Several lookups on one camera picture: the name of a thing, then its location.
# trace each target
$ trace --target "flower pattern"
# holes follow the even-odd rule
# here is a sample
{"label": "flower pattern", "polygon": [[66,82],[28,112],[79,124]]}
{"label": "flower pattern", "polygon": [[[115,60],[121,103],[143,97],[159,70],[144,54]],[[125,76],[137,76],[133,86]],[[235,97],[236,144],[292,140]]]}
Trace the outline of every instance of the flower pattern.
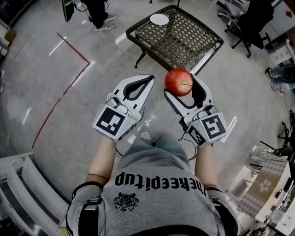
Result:
{"label": "flower pattern", "polygon": [[265,179],[263,183],[261,183],[260,186],[260,192],[267,192],[270,189],[271,181],[268,181],[268,179]]}

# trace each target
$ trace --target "office chair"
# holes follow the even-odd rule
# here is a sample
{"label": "office chair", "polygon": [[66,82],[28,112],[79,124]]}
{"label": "office chair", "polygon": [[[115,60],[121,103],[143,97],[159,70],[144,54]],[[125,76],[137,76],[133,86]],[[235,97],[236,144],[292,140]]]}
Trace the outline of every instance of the office chair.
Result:
{"label": "office chair", "polygon": [[230,2],[225,2],[226,11],[224,13],[219,13],[218,17],[224,16],[229,19],[227,27],[229,28],[231,23],[237,25],[238,19],[242,14],[245,14],[249,8],[249,1],[244,4],[239,0],[230,0]]}
{"label": "office chair", "polygon": [[266,23],[273,19],[273,12],[274,9],[269,0],[250,1],[249,8],[246,14],[240,16],[236,29],[225,29],[225,33],[229,31],[240,39],[231,47],[235,48],[240,42],[243,42],[248,51],[248,58],[251,56],[249,49],[251,44],[263,49],[263,41],[271,40],[268,34],[261,38],[259,32],[263,29]]}

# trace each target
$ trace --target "gray t-shirt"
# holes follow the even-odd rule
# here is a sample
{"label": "gray t-shirt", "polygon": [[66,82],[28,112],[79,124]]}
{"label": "gray t-shirt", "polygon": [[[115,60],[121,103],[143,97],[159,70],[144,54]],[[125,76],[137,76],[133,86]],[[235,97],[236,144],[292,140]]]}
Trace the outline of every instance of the gray t-shirt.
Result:
{"label": "gray t-shirt", "polygon": [[104,187],[80,185],[66,220],[75,236],[236,236],[239,230],[224,194],[205,189],[187,162],[161,149],[123,157]]}

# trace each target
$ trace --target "table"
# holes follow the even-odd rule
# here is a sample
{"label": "table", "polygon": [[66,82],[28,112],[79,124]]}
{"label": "table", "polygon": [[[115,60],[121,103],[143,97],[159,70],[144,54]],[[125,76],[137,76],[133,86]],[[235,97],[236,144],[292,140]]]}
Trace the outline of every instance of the table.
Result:
{"label": "table", "polygon": [[284,189],[291,177],[288,161],[271,153],[266,153],[263,158],[265,162],[260,173],[238,205],[239,211],[260,222],[264,222],[272,214],[271,209],[277,205],[282,193],[278,198],[275,195]]}
{"label": "table", "polygon": [[127,38],[142,50],[135,68],[148,54],[168,71],[183,68],[197,74],[224,42],[201,21],[175,5],[153,14],[156,13],[166,15],[169,23],[155,25],[150,15],[126,30]]}

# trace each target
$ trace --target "red line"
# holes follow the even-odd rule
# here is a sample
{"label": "red line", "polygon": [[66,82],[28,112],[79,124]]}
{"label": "red line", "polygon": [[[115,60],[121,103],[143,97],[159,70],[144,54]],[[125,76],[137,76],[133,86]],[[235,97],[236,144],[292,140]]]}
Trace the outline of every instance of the red line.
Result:
{"label": "red line", "polygon": [[71,49],[73,49],[84,61],[90,63],[81,53],[79,53],[79,51],[77,49],[75,49],[66,39],[63,38],[63,36],[61,36],[59,33],[57,33],[57,35],[63,40],[65,41],[65,43],[67,45],[70,46]]}
{"label": "red line", "polygon": [[58,99],[58,101],[54,104],[53,108],[51,109],[51,111],[50,111],[49,114],[47,115],[46,119],[44,120],[44,122],[43,122],[41,128],[39,129],[39,131],[38,131],[38,133],[37,133],[37,136],[36,136],[36,138],[35,138],[35,140],[34,140],[34,142],[33,142],[32,148],[34,148],[34,145],[35,145],[35,143],[36,143],[36,141],[37,141],[37,139],[38,139],[38,137],[39,137],[39,135],[40,135],[40,133],[41,133],[43,127],[44,127],[44,125],[46,124],[47,120],[49,119],[50,115],[52,114],[52,112],[53,112],[55,106],[56,106],[56,105],[57,105],[57,104],[63,99],[64,95],[68,92],[69,88],[72,87],[73,83],[79,78],[79,76],[82,74],[82,72],[83,72],[83,71],[87,68],[87,66],[89,66],[89,65],[90,65],[90,63],[88,62],[88,64],[87,64],[87,65],[86,65],[86,66],[80,71],[80,73],[76,76],[76,78],[75,78],[74,81],[71,83],[71,85],[70,85],[69,87],[67,87],[66,90],[63,92],[63,96],[62,96],[60,99]]}

